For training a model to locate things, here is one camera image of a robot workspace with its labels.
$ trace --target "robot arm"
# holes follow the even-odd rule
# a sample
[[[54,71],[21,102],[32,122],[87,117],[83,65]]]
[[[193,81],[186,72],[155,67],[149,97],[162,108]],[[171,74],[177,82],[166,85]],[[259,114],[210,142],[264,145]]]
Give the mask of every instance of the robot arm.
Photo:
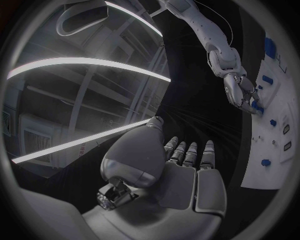
[[[194,30],[204,49],[209,53],[208,64],[213,73],[224,79],[228,101],[235,107],[261,115],[258,95],[253,84],[246,78],[238,51],[230,47],[222,30],[199,12],[193,0],[160,0],[177,18],[186,21]],[[251,97],[257,107],[250,106]]]

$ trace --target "cable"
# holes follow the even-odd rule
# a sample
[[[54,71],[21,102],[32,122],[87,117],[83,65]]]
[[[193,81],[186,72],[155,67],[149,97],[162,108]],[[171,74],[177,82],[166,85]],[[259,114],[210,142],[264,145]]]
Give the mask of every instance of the cable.
[[[222,19],[225,20],[225,22],[226,22],[226,23],[228,24],[228,26],[230,27],[230,31],[231,31],[231,41],[230,41],[230,44],[229,44],[229,46],[231,46],[231,44],[233,43],[233,40],[234,40],[234,32],[233,32],[233,29],[232,29],[231,25],[229,24],[229,22],[228,22],[222,15],[220,15],[219,13],[217,13],[215,10],[211,9],[209,6],[206,6],[206,5],[204,5],[203,3],[198,2],[198,1],[196,1],[196,0],[194,0],[194,1],[195,1],[196,3],[198,3],[198,4],[203,5],[204,7],[207,7],[208,9],[212,10],[214,13],[218,14]]]

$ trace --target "robotic hand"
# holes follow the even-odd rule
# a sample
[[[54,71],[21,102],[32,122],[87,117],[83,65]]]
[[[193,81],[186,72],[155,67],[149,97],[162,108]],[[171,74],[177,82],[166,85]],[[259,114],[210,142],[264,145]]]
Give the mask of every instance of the robotic hand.
[[[256,115],[264,109],[253,84],[246,78],[247,72],[241,65],[238,51],[230,47],[222,30],[199,12],[193,0],[160,0],[177,18],[186,21],[196,33],[199,41],[209,54],[207,61],[213,73],[224,79],[228,101],[235,107]],[[257,105],[250,106],[254,98]]]

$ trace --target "curved light strip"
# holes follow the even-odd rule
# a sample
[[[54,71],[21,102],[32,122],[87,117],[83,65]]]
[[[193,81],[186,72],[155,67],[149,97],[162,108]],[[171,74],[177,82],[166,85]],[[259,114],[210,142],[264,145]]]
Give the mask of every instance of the curved light strip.
[[[153,29],[156,33],[158,33],[158,35],[160,35],[161,37],[163,36],[162,33],[160,31],[158,31],[154,26],[152,26],[149,22],[145,21],[144,19],[142,19],[141,17],[139,17],[138,15],[134,14],[133,12],[131,11],[128,11],[127,9],[123,8],[123,7],[120,7],[118,5],[115,5],[111,2],[108,2],[106,1],[106,4],[110,7],[113,7],[115,9],[119,9],[133,17],[135,17],[136,19],[140,20],[142,23],[146,24],[149,28]]]
[[[52,154],[52,153],[55,153],[55,152],[60,151],[60,150],[64,150],[64,149],[67,149],[67,148],[70,148],[70,147],[74,147],[74,146],[79,145],[79,144],[87,143],[87,142],[92,141],[92,140],[96,140],[96,139],[99,139],[99,138],[102,138],[102,137],[105,137],[105,136],[108,136],[108,135],[111,135],[111,134],[115,134],[115,133],[118,133],[118,132],[121,132],[121,131],[124,131],[124,130],[127,130],[127,129],[131,129],[131,128],[146,124],[146,123],[148,123],[149,120],[150,119],[139,121],[139,122],[132,123],[132,124],[129,124],[129,125],[126,125],[126,126],[121,126],[121,127],[118,127],[118,128],[112,129],[112,130],[104,131],[104,132],[101,132],[101,133],[98,133],[98,134],[95,134],[95,135],[92,135],[92,136],[87,136],[87,137],[84,137],[84,138],[81,138],[81,139],[78,139],[78,140],[75,140],[75,141],[70,141],[70,142],[67,142],[67,143],[64,143],[64,144],[61,144],[61,145],[58,145],[58,146],[50,147],[50,148],[47,148],[47,149],[44,149],[44,150],[41,150],[41,151],[30,153],[28,155],[24,155],[24,156],[14,158],[14,159],[12,159],[12,161],[14,163],[18,164],[18,163],[21,163],[21,162],[24,162],[24,161],[28,161],[30,159],[35,159],[35,158],[38,158],[38,157],[41,157],[41,156],[44,156],[44,155],[47,155],[47,154]]]
[[[11,70],[7,76],[7,79],[10,79],[17,74],[23,73],[31,69],[36,69],[36,68],[50,66],[50,65],[57,65],[57,64],[93,64],[93,65],[108,66],[108,67],[130,70],[141,74],[146,74],[158,79],[165,80],[167,82],[171,82],[171,79],[165,76],[159,75],[157,73],[136,66],[131,66],[120,62],[115,62],[115,61],[108,61],[108,60],[87,58],[87,57],[57,57],[57,58],[48,58],[48,59],[30,62]]]

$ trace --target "vent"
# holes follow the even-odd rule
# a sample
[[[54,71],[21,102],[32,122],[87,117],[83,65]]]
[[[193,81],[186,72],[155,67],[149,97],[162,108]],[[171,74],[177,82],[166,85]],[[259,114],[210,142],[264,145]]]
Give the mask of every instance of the vent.
[[[126,63],[129,55],[119,46],[110,55],[110,60],[118,63]]]
[[[26,154],[31,154],[50,148],[51,138],[40,134],[36,134],[35,132],[24,130],[24,143]],[[44,163],[50,163],[50,154],[39,156],[36,158],[36,160]]]
[[[3,133],[7,136],[11,136],[11,115],[6,112],[2,111],[2,125],[3,125]]]

